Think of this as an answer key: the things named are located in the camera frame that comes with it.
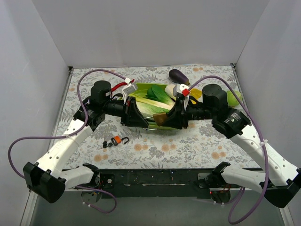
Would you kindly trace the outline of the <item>large brass padlock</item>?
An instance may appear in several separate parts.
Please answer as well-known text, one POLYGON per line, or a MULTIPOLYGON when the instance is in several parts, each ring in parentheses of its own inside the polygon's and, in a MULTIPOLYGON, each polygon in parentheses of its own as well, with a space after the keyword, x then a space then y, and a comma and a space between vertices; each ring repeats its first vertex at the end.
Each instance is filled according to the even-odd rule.
POLYGON ((144 130, 170 129, 169 127, 163 127, 163 122, 167 119, 166 113, 143 114, 143 116, 148 122, 148 127, 143 128, 144 130))

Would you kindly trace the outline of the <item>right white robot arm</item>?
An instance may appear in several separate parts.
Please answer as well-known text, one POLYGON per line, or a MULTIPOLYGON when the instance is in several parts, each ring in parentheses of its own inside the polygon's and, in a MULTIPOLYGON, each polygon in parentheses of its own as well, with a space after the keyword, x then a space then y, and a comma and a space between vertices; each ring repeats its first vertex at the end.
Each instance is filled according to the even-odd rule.
POLYGON ((190 105, 188 86, 177 84, 173 88, 176 102, 167 114, 163 126, 183 129, 192 120, 210 119, 212 126, 226 138, 242 148, 264 172, 236 168, 222 162, 199 183, 202 187, 223 187, 226 184, 243 186, 263 193, 266 200, 284 208, 301 188, 301 170, 285 160, 241 111, 228 106, 227 93, 217 84, 203 87, 203 101, 190 105))

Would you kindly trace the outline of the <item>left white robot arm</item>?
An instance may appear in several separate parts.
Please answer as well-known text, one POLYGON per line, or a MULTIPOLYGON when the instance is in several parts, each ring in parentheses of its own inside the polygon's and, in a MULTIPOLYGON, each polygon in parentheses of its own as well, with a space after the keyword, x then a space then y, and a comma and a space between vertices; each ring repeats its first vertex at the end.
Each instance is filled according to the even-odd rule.
POLYGON ((95 82, 90 97, 75 113, 63 137, 35 163, 28 162, 23 167, 27 187, 49 203, 56 202, 66 189, 72 187, 86 185, 96 188, 100 183, 100 172, 96 166, 85 163, 67 171, 63 167, 107 114, 120 117, 121 124, 125 126, 148 127, 135 98, 129 96, 137 89, 135 83, 127 84, 121 92, 123 99, 118 101, 111 97, 111 84, 108 81, 95 82))

